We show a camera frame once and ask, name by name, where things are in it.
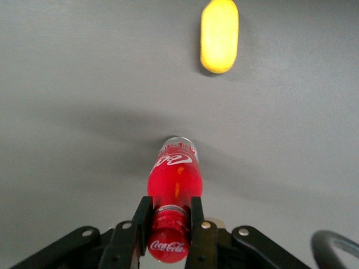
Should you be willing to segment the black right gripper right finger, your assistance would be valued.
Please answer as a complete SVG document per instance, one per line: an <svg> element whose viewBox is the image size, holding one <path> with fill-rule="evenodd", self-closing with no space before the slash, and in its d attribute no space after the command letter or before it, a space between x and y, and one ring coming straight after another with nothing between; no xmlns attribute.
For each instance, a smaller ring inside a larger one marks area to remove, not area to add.
<svg viewBox="0 0 359 269"><path fill-rule="evenodd" d="M185 269L218 267L218 228L205 220L200 197L191 198L191 245Z"/></svg>

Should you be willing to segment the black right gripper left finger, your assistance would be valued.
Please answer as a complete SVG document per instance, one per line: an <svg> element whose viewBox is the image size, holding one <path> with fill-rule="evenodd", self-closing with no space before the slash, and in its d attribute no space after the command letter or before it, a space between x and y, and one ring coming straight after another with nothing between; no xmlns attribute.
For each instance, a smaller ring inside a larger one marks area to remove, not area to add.
<svg viewBox="0 0 359 269"><path fill-rule="evenodd" d="M140 268L153 214L153 199L144 196L132 220L116 225L99 262L100 268Z"/></svg>

